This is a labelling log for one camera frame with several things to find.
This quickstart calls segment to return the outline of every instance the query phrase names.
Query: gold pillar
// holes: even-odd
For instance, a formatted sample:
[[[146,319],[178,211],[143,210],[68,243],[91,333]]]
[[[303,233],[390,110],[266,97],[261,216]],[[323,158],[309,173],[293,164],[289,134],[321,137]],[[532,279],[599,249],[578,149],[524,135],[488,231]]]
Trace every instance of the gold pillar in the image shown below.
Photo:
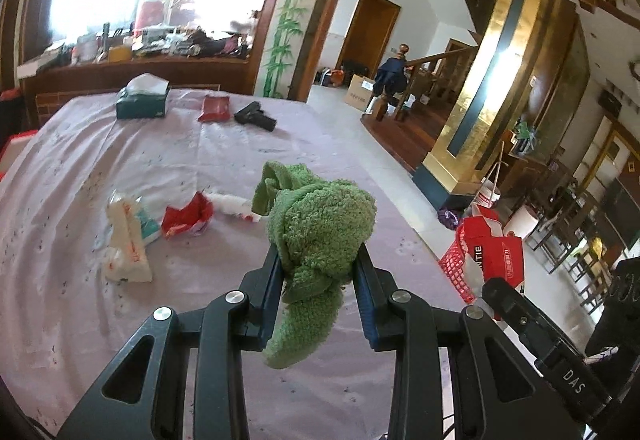
[[[529,95],[529,78],[561,0],[497,0],[458,97],[414,182],[436,208],[465,206]]]

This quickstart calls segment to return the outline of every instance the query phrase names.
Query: crumpled red wrapper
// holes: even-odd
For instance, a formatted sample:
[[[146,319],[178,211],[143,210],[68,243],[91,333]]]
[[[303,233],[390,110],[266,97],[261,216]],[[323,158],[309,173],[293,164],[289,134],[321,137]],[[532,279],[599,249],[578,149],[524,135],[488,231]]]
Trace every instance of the crumpled red wrapper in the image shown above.
[[[191,202],[181,209],[167,206],[162,219],[162,235],[170,238],[183,232],[197,234],[207,227],[207,222],[213,216],[213,205],[200,191],[196,191]]]
[[[202,101],[202,114],[198,117],[199,122],[224,122],[230,118],[229,96],[204,97]]]

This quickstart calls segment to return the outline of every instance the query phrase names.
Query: red plastic mesh basket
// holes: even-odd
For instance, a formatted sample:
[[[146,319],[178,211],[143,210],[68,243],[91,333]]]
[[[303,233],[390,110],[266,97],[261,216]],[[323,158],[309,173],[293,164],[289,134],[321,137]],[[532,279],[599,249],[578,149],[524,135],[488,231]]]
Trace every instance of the red plastic mesh basket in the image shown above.
[[[449,280],[453,283],[460,297],[467,304],[471,304],[476,300],[476,296],[465,282],[464,264],[466,245],[465,239],[465,224],[464,222],[456,229],[456,238],[451,243],[449,250],[444,253],[444,256],[440,258],[438,264],[442,271],[447,275]]]

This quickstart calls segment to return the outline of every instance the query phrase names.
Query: tablecloth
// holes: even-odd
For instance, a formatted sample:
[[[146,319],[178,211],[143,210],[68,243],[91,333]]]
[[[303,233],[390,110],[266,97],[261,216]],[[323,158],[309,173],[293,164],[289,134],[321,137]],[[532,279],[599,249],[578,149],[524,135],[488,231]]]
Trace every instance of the tablecloth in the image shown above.
[[[161,219],[168,204],[180,207],[196,190],[251,198],[266,160],[302,162],[374,195],[378,216],[367,248],[376,266],[432,306],[463,306],[348,143],[334,140],[311,107],[261,99],[278,121],[268,133],[233,120],[197,122],[204,95],[172,90],[166,118],[149,120],[116,120],[115,94],[77,98],[0,182],[0,373],[24,412],[52,432],[155,308],[206,306],[259,268],[269,248],[265,221],[216,215],[201,236],[147,247],[152,282],[109,282],[100,266],[114,190],[142,196]],[[231,107],[251,100],[231,95]],[[351,288],[330,337],[311,357],[271,370],[248,353],[243,368],[254,439],[374,440],[386,431],[394,355],[369,348]]]

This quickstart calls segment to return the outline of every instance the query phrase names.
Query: tiled floor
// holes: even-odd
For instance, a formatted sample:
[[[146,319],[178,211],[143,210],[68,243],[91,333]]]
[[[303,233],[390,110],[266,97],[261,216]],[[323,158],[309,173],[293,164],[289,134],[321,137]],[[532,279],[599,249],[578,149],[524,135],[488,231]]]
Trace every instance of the tiled floor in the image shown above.
[[[454,233],[437,220],[435,209],[413,183],[409,173],[361,125],[362,112],[342,102],[344,94],[342,89],[313,86],[308,103],[333,135],[360,160],[434,255],[441,257],[452,243]],[[545,311],[579,348],[583,348],[593,331],[598,311],[589,316],[581,308],[576,287],[564,268],[559,268],[552,275],[546,272],[550,264],[543,251],[533,251],[526,245],[524,255],[527,297]],[[508,332],[508,335],[521,346],[513,333]]]

